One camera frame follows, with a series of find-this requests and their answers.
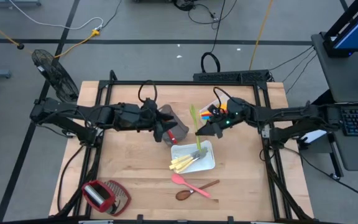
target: desk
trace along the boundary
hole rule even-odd
[[[83,82],[78,104],[93,106],[97,87],[98,82]],[[221,88],[232,96],[255,103],[254,91],[250,86],[221,86]],[[138,89],[139,85],[114,85],[110,103],[139,104]],[[190,103],[196,108],[202,108],[215,100],[212,86],[157,85],[157,90],[158,105],[170,104],[178,117],[190,128],[187,138],[180,144],[194,143],[195,129],[188,108]],[[151,86],[143,88],[142,98],[153,97],[153,95]],[[288,106],[282,83],[268,83],[268,95],[272,108]],[[291,122],[282,122],[276,125],[285,127],[290,124]],[[272,204],[265,164],[259,159],[262,142],[257,130],[242,123],[225,130],[224,137],[221,139],[201,137],[202,141],[205,139],[212,142],[216,167],[183,176],[196,186],[216,179],[221,182],[206,189],[212,195],[212,199],[194,194],[180,202],[175,199],[175,194],[186,187],[176,185],[170,180],[172,175],[172,171],[168,169],[171,160],[170,147],[163,142],[155,142],[152,133],[149,132],[107,130],[104,135],[98,179],[118,181],[132,196],[132,202],[127,210],[114,219],[134,220],[138,214],[143,214],[145,220],[223,221],[227,220],[228,216],[233,216],[236,221],[272,221]],[[294,141],[289,141],[287,147],[297,150]],[[78,148],[78,140],[68,140],[62,168]],[[83,155],[84,151],[71,162],[66,171],[63,180],[62,205],[78,187]],[[281,151],[281,156],[288,191],[301,208],[312,217],[313,212],[299,156],[289,151]],[[50,214],[57,212],[56,203],[57,188]],[[83,214],[84,207],[81,206],[80,214]],[[92,211],[91,218],[113,217]]]
[[[321,67],[327,79],[329,90],[314,104],[358,103],[358,52],[349,58],[330,58],[320,34],[311,36]],[[341,130],[333,132],[331,143],[335,142],[347,170],[358,170],[358,137],[345,136]],[[335,150],[330,153],[337,176],[343,176]]]

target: wooden tabletop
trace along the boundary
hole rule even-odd
[[[97,94],[98,82],[83,82],[78,104],[93,106]],[[230,95],[243,98],[255,104],[255,97],[250,86],[221,86]],[[138,85],[115,85],[112,88],[110,104],[118,102],[141,105],[137,98]],[[196,142],[195,128],[190,116],[190,104],[198,109],[216,99],[212,86],[172,86],[158,85],[158,106],[169,104],[174,112],[190,128],[183,144]],[[142,98],[153,97],[151,86],[142,90]],[[288,107],[282,83],[268,83],[268,95],[272,108]],[[278,127],[286,127],[291,122],[277,123]],[[103,149],[99,164],[98,179],[115,180],[123,185],[132,197],[127,210],[114,219],[136,219],[143,214],[145,220],[227,220],[233,216],[235,221],[272,221],[272,203],[265,163],[259,159],[262,149],[260,135],[255,128],[241,123],[232,129],[223,131],[223,138],[204,137],[201,141],[211,141],[216,161],[212,170],[183,174],[189,184],[202,186],[216,179],[219,184],[205,189],[212,199],[200,194],[193,194],[184,201],[177,201],[175,194],[185,190],[183,185],[174,184],[170,178],[172,171],[168,169],[171,161],[170,147],[164,142],[154,141],[152,133],[142,131],[117,132],[108,130],[104,135]],[[286,147],[298,150],[294,141]],[[77,139],[69,139],[62,168],[69,158],[78,150]],[[63,180],[62,206],[78,187],[83,150],[72,160]],[[295,153],[280,151],[287,189],[300,207],[313,216],[308,189],[300,158]],[[284,217],[282,196],[277,189],[280,214]],[[57,188],[53,197],[50,214],[57,212]],[[110,219],[112,216],[91,212],[92,218]]]

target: black fan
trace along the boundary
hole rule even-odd
[[[75,102],[78,99],[78,89],[73,80],[58,61],[53,62],[53,56],[46,50],[35,50],[32,61],[38,70],[55,89],[56,96],[63,102]]]

